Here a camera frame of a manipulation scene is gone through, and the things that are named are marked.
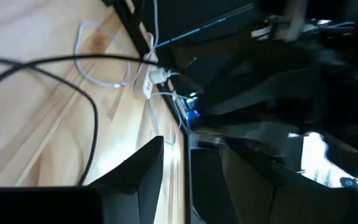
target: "black cable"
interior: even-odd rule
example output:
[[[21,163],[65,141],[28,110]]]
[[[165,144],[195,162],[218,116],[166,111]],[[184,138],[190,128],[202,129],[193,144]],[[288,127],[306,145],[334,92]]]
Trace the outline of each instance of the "black cable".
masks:
[[[80,181],[78,182],[78,185],[83,185],[86,176],[88,175],[90,168],[91,168],[91,164],[93,161],[93,157],[94,157],[94,152],[96,150],[96,141],[98,138],[98,128],[99,128],[99,121],[98,121],[98,108],[96,107],[95,102],[93,101],[92,97],[90,97],[85,91],[83,91],[82,89],[78,88],[76,85],[50,73],[47,72],[45,70],[39,69],[36,66],[37,65],[41,65],[41,64],[45,64],[45,63],[51,63],[51,62],[61,62],[61,61],[65,61],[65,60],[76,60],[76,59],[87,59],[87,58],[113,58],[113,59],[118,59],[118,60],[128,60],[131,62],[139,62],[139,63],[145,63],[148,65],[155,65],[155,66],[160,66],[158,63],[155,62],[151,62],[151,61],[147,61],[147,60],[142,60],[139,58],[133,58],[133,57],[126,57],[126,56],[119,56],[119,55],[98,55],[98,54],[94,54],[94,55],[69,55],[69,56],[60,56],[60,57],[53,57],[53,58],[44,58],[44,59],[40,59],[40,60],[34,60],[28,63],[20,63],[20,62],[16,62],[16,61],[12,61],[12,60],[8,60],[8,59],[4,59],[4,58],[0,58],[0,63],[2,64],[9,64],[9,65],[13,65],[13,67],[9,70],[6,70],[5,72],[2,72],[0,74],[0,83],[5,80],[6,78],[10,77],[11,75],[17,73],[20,70],[23,69],[33,69],[37,72],[40,72],[43,75],[46,75],[50,78],[53,78],[59,82],[62,82],[70,87],[72,87],[73,89],[75,89],[76,91],[78,91],[79,93],[81,93],[83,96],[85,96],[85,98],[87,100],[89,100],[89,102],[92,105],[92,109],[94,112],[94,133],[93,133],[93,139],[92,139],[92,145],[91,145],[91,152],[89,153],[89,158],[88,161],[86,163],[85,166],[85,170],[83,175],[80,178]]]

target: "white cable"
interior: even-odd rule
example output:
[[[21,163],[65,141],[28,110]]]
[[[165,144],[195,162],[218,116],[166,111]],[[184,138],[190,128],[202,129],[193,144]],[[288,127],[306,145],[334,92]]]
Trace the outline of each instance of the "white cable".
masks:
[[[176,94],[174,94],[174,93],[153,93],[153,94],[151,94],[150,99],[149,99],[149,109],[150,109],[150,112],[151,112],[152,117],[153,117],[154,126],[155,126],[155,128],[156,128],[156,130],[157,130],[157,135],[159,135],[159,134],[160,134],[160,131],[159,131],[159,129],[158,129],[157,118],[155,117],[154,110],[153,110],[153,107],[152,107],[152,104],[151,104],[151,99],[153,98],[153,96],[157,96],[157,95],[169,95],[169,96],[172,96],[173,98],[174,98],[174,97],[177,97],[177,98],[182,98],[182,99],[187,99],[187,100],[188,100],[188,99],[191,99],[191,98],[185,97],[185,96],[176,95]],[[164,141],[165,143],[167,143],[167,144],[169,144],[169,145],[171,145],[171,146],[173,146],[173,145],[176,143],[176,140],[177,140],[177,137],[178,137],[178,133],[179,133],[180,127],[181,127],[181,125],[182,125],[182,123],[183,123],[183,121],[181,120],[180,112],[179,112],[178,105],[177,105],[177,102],[176,102],[175,99],[173,99],[173,104],[174,104],[174,106],[175,106],[175,110],[176,110],[177,113],[179,114],[179,121],[180,121],[180,122],[179,122],[179,127],[178,127],[178,129],[175,131],[175,136],[174,136],[174,138],[173,138],[173,141],[172,141],[172,142]]]
[[[97,29],[101,29],[101,30],[105,31],[105,33],[107,33],[107,35],[110,36],[110,38],[113,41],[117,42],[115,36],[109,31],[109,29],[107,27],[104,27],[101,24],[98,24],[97,22],[90,22],[90,21],[83,22],[80,25],[80,28],[78,28],[77,37],[76,37],[76,40],[75,40],[75,45],[74,45],[74,54],[75,55],[78,53],[78,50],[80,48],[81,33],[82,33],[82,30],[85,27],[96,27]],[[89,81],[91,81],[93,83],[96,83],[98,85],[114,87],[114,88],[119,88],[121,85],[125,85],[123,82],[122,83],[108,83],[108,82],[103,82],[101,80],[98,80],[96,78],[91,77],[90,75],[88,75],[82,69],[82,67],[81,67],[80,63],[78,62],[78,60],[75,60],[75,67],[81,73],[81,75],[83,75],[87,80],[89,80]],[[129,77],[130,74],[131,74],[131,66],[130,66],[130,64],[128,62],[127,63],[127,76],[126,76],[126,79]]]
[[[154,50],[155,50],[155,48],[156,48],[156,46],[158,44],[158,39],[160,38],[160,31],[159,31],[159,28],[158,28],[158,4],[157,4],[157,0],[153,0],[153,3],[154,3],[155,42],[154,42],[154,45],[151,46],[150,52],[146,55],[146,57],[145,57],[146,60],[150,60],[150,57],[153,54],[153,52],[154,52]],[[133,81],[128,83],[128,82],[126,82],[126,80],[127,80],[127,78],[126,78],[122,82],[122,84],[124,84],[124,85],[132,85],[137,80],[137,77],[139,77],[139,73],[140,73],[140,70],[141,70],[142,67],[143,67],[143,63],[137,69],[137,73],[136,73],[136,76],[133,79]]]

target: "wooden desk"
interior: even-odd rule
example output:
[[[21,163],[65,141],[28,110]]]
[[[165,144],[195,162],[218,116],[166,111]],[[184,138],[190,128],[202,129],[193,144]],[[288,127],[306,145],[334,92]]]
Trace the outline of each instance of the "wooden desk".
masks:
[[[26,61],[72,54],[78,26],[100,22],[116,41],[93,28],[84,30],[80,52],[138,56],[114,9],[95,0],[0,0],[0,57]],[[121,82],[126,62],[87,60],[92,76]],[[131,63],[134,77],[138,64]],[[0,66],[0,71],[7,67]],[[94,85],[78,74],[73,62],[44,65],[88,92],[99,109],[96,154],[86,183],[118,166],[155,136],[146,101],[133,87]],[[178,127],[163,99],[153,98],[160,134],[172,141]],[[75,185],[91,147],[93,111],[65,85],[30,70],[0,84],[0,186]],[[183,135],[165,144],[163,181],[155,223],[184,223]]]

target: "cable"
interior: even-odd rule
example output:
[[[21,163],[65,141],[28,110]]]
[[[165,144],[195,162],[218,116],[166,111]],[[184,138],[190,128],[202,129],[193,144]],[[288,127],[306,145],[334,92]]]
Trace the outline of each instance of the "cable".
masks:
[[[153,0],[153,4],[154,4],[154,27],[155,27],[155,42],[154,42],[154,45],[151,45],[151,48],[150,48],[150,52],[145,56],[145,59],[146,60],[150,60],[150,57],[151,55],[153,54],[157,44],[158,44],[158,39],[160,38],[160,31],[159,31],[159,28],[158,28],[158,4],[157,4],[157,0]],[[133,79],[133,81],[127,83],[125,79],[124,81],[122,81],[122,83],[124,85],[132,85],[136,82],[137,78],[139,77],[139,74],[140,74],[140,70],[142,69],[143,67],[143,64],[141,64],[139,66],[139,68],[137,69],[137,72],[136,72],[136,76],[135,78]]]
[[[80,48],[80,40],[81,40],[81,34],[82,34],[82,30],[84,29],[84,27],[96,27],[97,29],[101,29],[103,30],[105,33],[107,33],[108,36],[110,36],[111,40],[113,41],[117,41],[114,34],[112,34],[109,29],[107,27],[102,26],[101,24],[98,24],[97,22],[83,22],[80,25],[80,28],[78,28],[78,32],[77,32],[77,37],[75,39],[75,44],[74,44],[74,54],[77,55],[78,54],[78,50]],[[125,85],[123,84],[123,82],[121,83],[108,83],[108,82],[103,82],[101,80],[98,80],[96,78],[91,77],[90,75],[88,75],[83,69],[82,66],[80,65],[80,63],[75,60],[75,68],[81,73],[81,75],[83,75],[87,80],[101,85],[101,86],[108,86],[108,87],[114,87],[114,88],[119,88],[121,85]],[[131,74],[131,65],[129,64],[129,62],[127,63],[127,75],[126,78],[124,80],[126,80],[129,75]]]
[[[181,119],[181,116],[180,116],[180,112],[179,112],[178,105],[177,105],[177,103],[176,103],[175,97],[177,97],[177,98],[182,98],[182,99],[187,99],[187,100],[188,100],[188,99],[191,99],[191,98],[186,97],[186,96],[176,95],[176,94],[174,94],[174,93],[153,93],[153,94],[151,94],[150,99],[149,99],[149,109],[150,109],[150,112],[151,112],[152,117],[153,117],[154,126],[155,126],[155,128],[156,128],[156,130],[157,130],[157,135],[160,134],[160,133],[159,133],[160,131],[159,131],[159,128],[158,128],[157,118],[155,117],[154,110],[153,110],[153,107],[152,107],[152,104],[151,104],[151,101],[152,101],[153,96],[157,96],[157,95],[168,95],[168,96],[172,96],[172,98],[173,98],[173,99],[172,99],[172,100],[173,100],[173,105],[175,106],[175,110],[176,110],[176,112],[177,112],[178,115],[179,115],[179,127],[178,127],[178,129],[175,131],[175,137],[173,138],[173,142],[164,141],[165,143],[167,143],[167,144],[173,146],[173,145],[176,143],[179,130],[180,130],[181,125],[182,125],[182,123],[183,123],[183,121],[182,121],[182,119]]]
[[[80,181],[78,183],[78,185],[83,185],[84,181],[86,179],[86,176],[88,175],[89,171],[90,171],[90,167],[93,161],[93,157],[94,157],[94,152],[96,149],[96,140],[98,138],[98,109],[96,107],[95,102],[93,101],[92,97],[90,97],[85,91],[81,90],[80,88],[78,88],[76,85],[56,76],[53,75],[47,71],[41,70],[39,68],[37,68],[37,65],[41,65],[41,64],[45,64],[45,63],[51,63],[51,62],[61,62],[61,61],[66,61],[66,60],[77,60],[77,59],[87,59],[87,58],[113,58],[113,59],[118,59],[118,60],[128,60],[131,62],[139,62],[139,63],[145,63],[148,65],[155,65],[155,66],[159,66],[158,63],[155,62],[150,62],[150,61],[146,61],[146,60],[142,60],[139,58],[132,58],[132,57],[126,57],[126,56],[120,56],[120,55],[69,55],[69,56],[59,56],[59,57],[53,57],[53,58],[43,58],[40,60],[34,60],[34,61],[30,61],[27,63],[20,63],[20,62],[15,62],[12,60],[6,60],[3,58],[0,58],[0,63],[4,63],[4,64],[11,64],[14,65],[11,69],[6,70],[5,72],[2,72],[0,74],[0,83],[5,80],[6,78],[10,77],[11,75],[17,73],[20,70],[26,69],[26,68],[30,68],[33,70],[36,70],[48,77],[51,77],[55,80],[58,80],[59,82],[62,82],[72,88],[74,88],[76,91],[80,92],[83,96],[85,96],[85,98],[87,100],[89,100],[89,102],[92,105],[93,111],[94,111],[94,134],[93,134],[93,140],[92,140],[92,145],[91,145],[91,151],[89,153],[89,158],[88,161],[86,163],[85,166],[85,170],[83,175],[80,178]]]

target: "wood grain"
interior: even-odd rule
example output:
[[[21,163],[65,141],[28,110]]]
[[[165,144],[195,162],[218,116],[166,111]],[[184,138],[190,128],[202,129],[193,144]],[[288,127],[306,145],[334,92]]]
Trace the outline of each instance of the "wood grain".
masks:
[[[72,54],[78,26],[101,22],[103,31],[87,28],[80,52],[139,56],[114,9],[95,0],[0,0],[0,57],[33,60]],[[84,60],[93,77],[121,82],[126,63]],[[139,64],[131,63],[131,76]],[[146,101],[131,86],[106,88],[78,74],[73,62],[40,66],[89,93],[99,110],[96,154],[86,184],[131,156],[155,135]],[[6,69],[0,66],[0,72]],[[178,127],[160,96],[153,98],[160,134],[173,140]],[[65,85],[21,71],[0,84],[0,186],[75,185],[90,153],[93,111],[85,98]],[[184,153],[180,133],[174,146],[165,145],[163,183],[155,223],[184,223]]]

